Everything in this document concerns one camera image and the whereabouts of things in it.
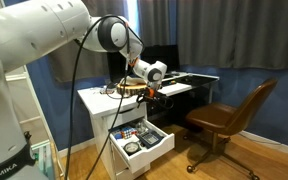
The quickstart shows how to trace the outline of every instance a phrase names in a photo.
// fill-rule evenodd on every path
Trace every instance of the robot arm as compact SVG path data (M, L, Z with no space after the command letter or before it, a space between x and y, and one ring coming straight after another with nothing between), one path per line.
M88 35L84 48L97 52L119 51L133 66L133 72L147 82L148 87L159 89L166 72L166 65L157 61L148 64L138 58L143 50L140 38L128 27L124 17L92 17L93 30Z
M32 62L73 39L83 37L95 21L96 18L89 16L87 8L80 0L31 0L0 9L1 179L10 176L16 179L16 175L32 177L35 172L34 168L27 166L29 163L23 164L27 158L30 159L30 147L18 124L4 73ZM143 48L139 38L129 28L119 24L106 27L105 24L110 23L105 21L98 24L101 30L94 28L85 48L98 52L116 51L111 50L109 44L102 44L103 38L110 39L115 46L119 47L118 51L128 57L129 62L136 59ZM131 32L129 33L130 50L125 46L128 31ZM158 83L165 74L166 66L161 66L159 63L156 66L151 67L141 60L135 63L135 69L140 77Z

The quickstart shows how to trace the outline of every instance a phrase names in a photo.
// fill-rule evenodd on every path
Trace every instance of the white cabinet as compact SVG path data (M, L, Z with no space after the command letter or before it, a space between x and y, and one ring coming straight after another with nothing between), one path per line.
M163 139L153 147L129 156L123 150L123 145L109 133L120 100L100 94L99 89L84 89L79 90L78 93L89 110L98 152L101 151L106 138L109 138L101 159L111 179L135 179L150 169L152 161L174 148L174 134L166 134L149 123L146 120L146 104L142 103L138 107L136 96L134 96L123 100L120 113L113 127L142 119L149 129L163 136Z

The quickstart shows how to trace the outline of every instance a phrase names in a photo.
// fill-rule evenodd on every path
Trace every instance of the drawer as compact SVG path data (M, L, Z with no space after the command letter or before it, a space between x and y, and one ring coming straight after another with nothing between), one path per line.
M126 180L126 179L136 179L140 175L144 174L146 171L150 169L150 166L145 166L140 170L136 171L135 173L131 173L129 169L125 169L124 171L116 174L117 180Z
M153 147L149 149L142 149L135 154L129 156L123 149L122 145L114 138L112 134L110 134L110 139L112 145L115 146L118 153L121 155L125 163L127 164L131 173L135 173L140 170L144 166L150 164L152 161L167 153L171 149L174 148L174 134L166 134L147 120L143 121L145 125L151 129L156 131L160 136L163 136L163 139Z
M134 119L143 118L145 116L146 104L142 103L138 108L134 107L132 109L121 111L117 116L114 127L133 121ZM104 118L106 118L107 127L110 129L115 118L115 113Z

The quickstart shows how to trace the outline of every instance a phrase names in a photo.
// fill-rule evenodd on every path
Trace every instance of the wire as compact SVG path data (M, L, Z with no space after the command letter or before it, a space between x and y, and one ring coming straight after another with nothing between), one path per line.
M124 22L124 26L125 26L125 29L126 29L126 37L127 37L127 55L130 56L130 54L129 54L129 53L130 53L130 44L129 44L130 38L129 38L128 25L126 24L126 22ZM114 117L114 121L113 121L112 126L111 126L110 129L112 129L112 128L114 127L114 124L115 124L115 122L116 122L116 120L117 120L117 116L118 116L118 114L119 114L119 112L120 112L120 109L121 109L122 101L123 101L123 99L124 99L124 94L125 94L126 77L127 77L127 61L126 61L125 73L124 73L124 80L123 80L124 86L123 86L123 90L122 90L122 97L121 97L119 106L118 106L118 108L117 108L117 112L116 112L115 117ZM98 163L98 161L99 161L99 159L100 159L100 157L101 157L101 155L102 155L102 153L103 153L103 151L104 151L104 148L105 148L105 146L106 146L106 144L107 144L107 141L108 141L109 137L110 137L110 133L107 134L106 139L105 139L105 142L104 142L104 144L103 144L103 147L102 147L100 153L98 154L98 156L97 156L97 158L96 158L96 160L95 160L95 163L93 164L90 172L88 173L88 175L87 175L87 177L86 177L86 180L88 180L88 179L90 178L90 176L92 175L92 173L94 172L95 167L96 167L96 165L97 165L97 163Z
M65 175L64 175L64 179L67 180L68 178L68 171L69 171L69 166L70 166L70 159L71 159L71 147L72 147L72 139L73 139L73 102L74 102L74 90L75 90L75 79L76 79L76 71L77 71L77 65L78 65L78 61L80 59L80 55L81 55L81 51L83 49L83 45L88 37L88 35L91 33L91 31L93 30L93 28L103 19L109 18L109 17L117 17L118 16L114 16L114 15L107 15L107 16L103 16L100 19L98 19L91 27L90 29L87 31L87 33L85 34L82 42L80 43L78 52L77 52L77 56L75 59L75 65L74 65L74 71L73 71L73 75L72 75L72 87L71 87L71 98L70 98L70 128L69 128L69 141L68 141L68 151L67 151L67 159L66 159L66 165L65 165Z
M133 69L133 67L131 67L131 70L127 72L127 76L131 74L132 69ZM105 94L106 94L109 98L111 98L111 99L121 99L122 97L118 97L118 98L112 97L109 93L107 93L108 87L111 86L112 84L114 84L114 82L110 82L110 83L106 86L106 88L105 88Z

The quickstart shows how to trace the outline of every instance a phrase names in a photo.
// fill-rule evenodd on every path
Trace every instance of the open drawer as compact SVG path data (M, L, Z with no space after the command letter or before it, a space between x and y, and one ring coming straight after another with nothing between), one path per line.
M162 156L163 154L167 153L171 149L174 148L174 134L166 134L147 120L143 120L143 123L145 123L146 127L148 129L154 130L157 132L160 136L163 137L163 139L156 145L152 146L149 149L142 149L135 154L128 155L124 149L123 145L119 143L112 133L110 134L110 139L112 144L115 146L115 148L120 153L121 157L123 158L124 162L130 169L132 173L135 173L139 169L143 168L144 166L150 164L152 161L157 159L158 157Z

